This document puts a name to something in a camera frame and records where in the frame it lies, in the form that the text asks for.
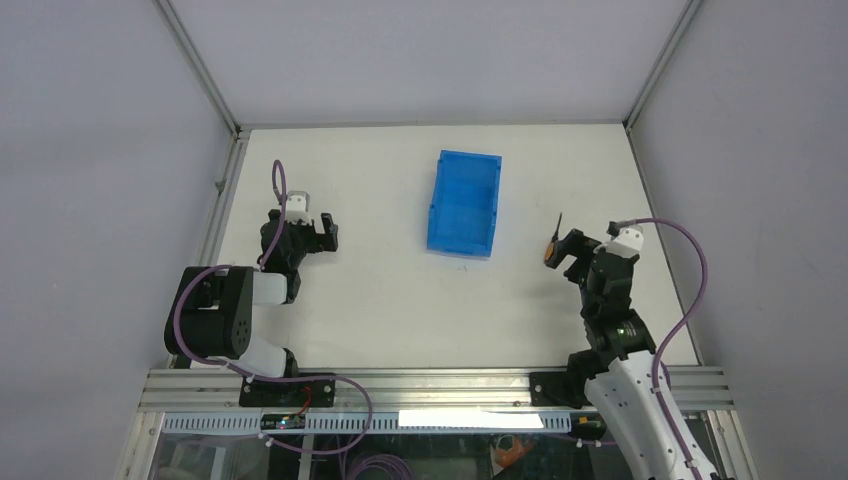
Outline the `orange black screwdriver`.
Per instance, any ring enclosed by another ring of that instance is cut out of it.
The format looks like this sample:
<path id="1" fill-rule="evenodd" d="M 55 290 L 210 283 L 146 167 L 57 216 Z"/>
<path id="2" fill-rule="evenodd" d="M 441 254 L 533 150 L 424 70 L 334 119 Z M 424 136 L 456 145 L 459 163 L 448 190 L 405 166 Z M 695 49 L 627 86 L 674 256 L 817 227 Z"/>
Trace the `orange black screwdriver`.
<path id="1" fill-rule="evenodd" d="M 547 246 L 545 256 L 544 256 L 544 265 L 551 269 L 556 269 L 563 260 L 563 256 L 561 254 L 561 239 L 560 239 L 560 228 L 562 222 L 562 213 L 559 213 L 556 227 L 554 229 L 553 235 L 549 241 Z"/>

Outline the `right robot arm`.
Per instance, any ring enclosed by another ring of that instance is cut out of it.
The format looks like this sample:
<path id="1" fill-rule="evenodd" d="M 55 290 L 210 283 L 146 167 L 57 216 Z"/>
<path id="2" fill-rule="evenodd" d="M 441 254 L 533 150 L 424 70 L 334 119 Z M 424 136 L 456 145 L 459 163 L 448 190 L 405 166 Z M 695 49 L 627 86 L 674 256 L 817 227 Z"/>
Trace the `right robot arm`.
<path id="1" fill-rule="evenodd" d="M 632 307 L 634 267 L 644 235 L 614 228 L 606 242 L 578 229 L 553 240 L 546 266 L 573 257 L 565 278 L 580 291 L 589 349 L 570 355 L 568 404 L 591 405 L 636 479 L 717 479 L 677 406 L 647 327 Z"/>

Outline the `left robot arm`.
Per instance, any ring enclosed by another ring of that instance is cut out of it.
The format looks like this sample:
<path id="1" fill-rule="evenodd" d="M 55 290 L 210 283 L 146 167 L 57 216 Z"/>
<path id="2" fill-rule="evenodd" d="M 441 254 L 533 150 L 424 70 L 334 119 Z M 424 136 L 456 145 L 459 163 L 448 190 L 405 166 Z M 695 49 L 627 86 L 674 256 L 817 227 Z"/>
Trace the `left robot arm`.
<path id="1" fill-rule="evenodd" d="M 257 266 L 186 268 L 164 328 L 166 350 L 233 368 L 250 380 L 298 377 L 294 353 L 254 331 L 253 310 L 294 303 L 304 258 L 338 249 L 332 215 L 323 213 L 320 220 L 322 231 L 306 212 L 272 209 L 260 229 Z"/>

